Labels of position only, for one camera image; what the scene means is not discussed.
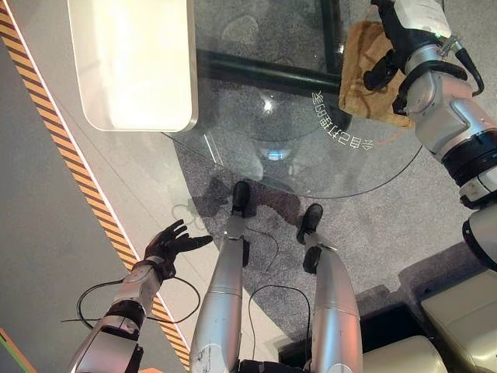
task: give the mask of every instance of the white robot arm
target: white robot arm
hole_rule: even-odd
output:
[[[484,89],[469,53],[452,36],[435,0],[372,0],[393,48],[364,75],[368,89],[387,85],[398,69],[401,84],[394,112],[415,122],[419,141],[460,187],[461,203],[477,210],[463,224],[463,236],[487,267],[497,269],[497,124],[473,100]],[[446,62],[453,51],[473,75]]]
[[[140,328],[162,282],[176,275],[176,255],[212,241],[209,235],[190,238],[185,230],[183,220],[179,220],[152,239],[145,259],[124,278],[109,311],[76,351],[71,373],[138,372],[143,356],[137,342]]]

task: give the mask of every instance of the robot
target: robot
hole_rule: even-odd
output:
[[[497,270],[497,124],[473,100],[484,84],[462,43],[452,36],[434,0],[372,0],[393,48],[364,75],[368,89],[387,85],[400,69],[406,78],[394,111],[415,121],[415,134],[460,187],[461,203],[475,212],[463,223],[463,237],[487,267]],[[445,61],[453,51],[473,75]],[[190,352],[195,373],[296,371],[276,363],[238,362],[242,313],[242,268],[249,260],[244,240],[246,183],[235,185],[233,208]],[[337,250],[317,233],[319,205],[304,215],[297,240],[304,244],[304,270],[316,274],[311,373],[361,373],[359,313],[353,288]],[[137,372],[143,350],[137,339],[161,283],[176,273],[178,253],[206,245],[212,237],[190,238],[182,221],[148,245],[144,260],[126,276],[114,303],[76,352],[71,373]]]

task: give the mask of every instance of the brown paper bag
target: brown paper bag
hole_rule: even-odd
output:
[[[391,48],[381,23],[364,21],[351,27],[343,55],[339,107],[355,117],[375,119],[398,127],[414,127],[411,120],[394,114],[391,107],[405,78],[401,71],[379,92],[369,91],[364,86],[364,72],[371,70]]]

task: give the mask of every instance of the wire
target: wire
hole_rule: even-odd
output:
[[[90,330],[93,329],[92,324],[90,324],[88,322],[88,320],[85,319],[85,317],[83,316],[83,312],[81,310],[81,304],[82,304],[83,300],[86,298],[86,296],[96,289],[103,288],[105,286],[121,284],[123,281],[124,281],[124,279],[121,278],[120,280],[116,280],[116,281],[102,282],[101,284],[91,286],[90,288],[86,289],[83,292],[83,294],[80,295],[78,302],[76,303],[76,311],[78,313],[79,321],[81,321],[84,326],[86,326]]]
[[[183,280],[181,277],[173,277],[173,278],[175,278],[178,281],[183,282],[184,284],[187,284],[188,286],[190,286],[193,289],[193,291],[195,291],[195,295],[196,295],[196,306],[195,306],[195,309],[192,312],[190,312],[188,315],[186,315],[185,317],[183,317],[182,319],[180,319],[178,321],[168,321],[168,320],[164,320],[164,319],[157,319],[155,317],[147,317],[147,319],[154,320],[154,321],[159,321],[159,322],[164,322],[166,324],[179,324],[180,322],[183,322],[186,319],[188,319],[191,315],[193,315],[197,311],[197,309],[199,309],[200,303],[201,303],[199,291],[193,285],[191,285],[191,283],[188,282],[187,280]]]
[[[190,286],[193,291],[195,291],[195,295],[196,295],[196,306],[195,306],[195,309],[190,312],[188,315],[186,315],[185,317],[183,317],[182,319],[178,320],[178,321],[169,321],[169,320],[166,320],[166,319],[160,319],[160,318],[155,318],[155,317],[147,317],[147,319],[149,320],[154,320],[154,321],[159,321],[159,322],[163,322],[163,323],[166,323],[166,324],[179,324],[180,322],[183,322],[185,321],[186,319],[188,319],[191,315],[193,315],[197,309],[199,309],[200,307],[200,303],[201,303],[201,298],[200,298],[200,293],[199,291],[190,283],[188,282],[187,280],[184,280],[182,279],[181,277],[172,277],[178,281],[181,281],[183,282],[184,284],[187,284],[188,286]],[[124,281],[124,279],[120,279],[120,280],[116,280],[116,281],[109,281],[109,282],[102,282],[101,284],[97,284],[97,285],[93,285],[91,286],[90,288],[86,289],[83,294],[81,294],[81,296],[79,297],[78,299],[78,302],[76,303],[76,311],[78,313],[78,318],[77,319],[66,319],[66,320],[61,320],[61,322],[74,322],[74,321],[80,321],[84,326],[86,326],[88,329],[93,329],[93,325],[89,323],[89,321],[99,321],[100,319],[87,319],[83,316],[83,312],[82,312],[82,302],[83,300],[94,290],[96,289],[99,289],[99,288],[103,288],[105,286],[110,286],[110,285],[117,285],[117,284],[121,284],[122,282]]]
[[[255,356],[255,330],[254,330],[254,323],[252,321],[252,314],[250,313],[250,303],[252,302],[252,299],[254,298],[254,295],[256,295],[258,292],[260,292],[262,289],[265,288],[282,288],[282,289],[287,289],[287,290],[295,290],[298,291],[299,293],[302,294],[302,296],[305,298],[305,301],[308,304],[308,327],[307,331],[305,333],[305,363],[308,361],[308,341],[309,341],[309,330],[311,328],[311,304],[309,303],[308,297],[302,292],[302,290],[292,288],[290,286],[283,286],[283,285],[264,285],[260,287],[259,289],[255,290],[252,295],[250,295],[250,299],[248,300],[248,319],[250,320],[250,327],[252,328],[252,336],[254,338],[254,344],[252,346],[252,360],[254,360]]]
[[[278,240],[276,240],[273,235],[271,235],[271,234],[269,234],[267,232],[258,231],[257,229],[250,228],[250,227],[246,227],[246,229],[248,231],[251,231],[251,232],[260,233],[261,235],[265,235],[266,237],[269,237],[270,239],[272,239],[274,241],[274,243],[276,245],[276,252],[274,253],[273,258],[271,259],[271,261],[269,262],[269,265],[266,268],[266,272],[268,272],[269,269],[271,268],[271,266],[274,264],[274,261],[276,260],[276,257],[280,253],[280,245],[278,244]]]

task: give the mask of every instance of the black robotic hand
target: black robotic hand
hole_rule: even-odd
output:
[[[158,233],[145,249],[145,260],[149,260],[153,256],[164,260],[164,263],[161,263],[160,266],[162,267],[162,276],[165,279],[174,277],[176,274],[176,269],[174,268],[176,255],[199,249],[212,242],[211,235],[192,238],[188,233],[184,233],[185,231],[186,225],[184,225],[184,221],[178,220]]]

